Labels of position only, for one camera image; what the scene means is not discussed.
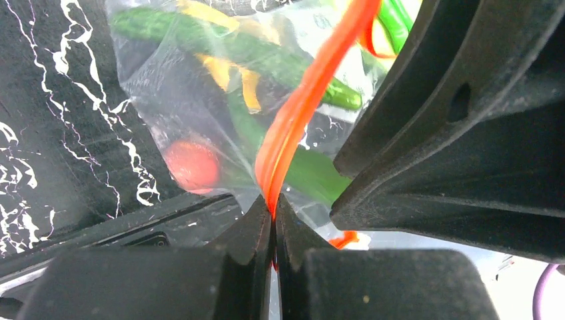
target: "plastic bag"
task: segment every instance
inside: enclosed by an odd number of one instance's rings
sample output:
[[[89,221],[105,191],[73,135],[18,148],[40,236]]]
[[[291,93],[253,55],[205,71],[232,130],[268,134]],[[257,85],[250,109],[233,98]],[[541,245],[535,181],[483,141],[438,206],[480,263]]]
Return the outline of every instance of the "plastic bag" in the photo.
[[[261,192],[265,135],[341,13],[315,0],[246,17],[191,0],[109,1],[107,9],[121,87],[172,178],[188,192],[232,193],[247,210]],[[329,222],[350,183],[332,158],[384,73],[352,47],[304,128],[282,192],[313,228]]]

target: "orange rubber band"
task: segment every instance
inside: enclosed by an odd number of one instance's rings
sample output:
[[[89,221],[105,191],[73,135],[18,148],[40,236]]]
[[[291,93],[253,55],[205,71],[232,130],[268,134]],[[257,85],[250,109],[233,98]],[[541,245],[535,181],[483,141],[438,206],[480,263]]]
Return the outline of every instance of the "orange rubber band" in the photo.
[[[378,13],[380,12],[380,5],[382,5],[382,2],[379,4],[376,10],[377,14],[375,15],[375,17],[377,17]],[[397,55],[388,55],[386,53],[378,53],[375,51],[374,44],[372,42],[372,26],[374,23],[378,23],[378,21],[376,19],[371,20],[365,27],[364,32],[359,35],[359,38],[357,40],[359,42],[359,45],[369,51],[369,53],[374,57],[377,57],[379,59],[396,59],[396,57],[398,57]]]
[[[343,249],[346,245],[352,242],[359,242],[357,231],[343,231],[343,237],[338,237],[328,241],[336,249]]]
[[[284,177],[294,157],[304,127],[314,115],[341,60],[357,37],[371,23],[382,0],[355,0],[343,15],[333,34],[320,48],[300,85],[281,107],[255,161],[255,177],[265,194],[273,219]]]

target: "purple cable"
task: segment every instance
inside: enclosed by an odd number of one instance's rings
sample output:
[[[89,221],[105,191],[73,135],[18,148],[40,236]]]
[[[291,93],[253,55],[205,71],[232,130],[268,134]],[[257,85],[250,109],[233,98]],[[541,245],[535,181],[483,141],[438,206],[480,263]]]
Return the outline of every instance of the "purple cable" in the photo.
[[[549,264],[538,280],[538,284],[536,285],[536,289],[534,290],[534,301],[532,304],[534,320],[542,320],[541,304],[544,290],[546,288],[549,277],[553,272],[555,272],[557,266],[559,265]]]

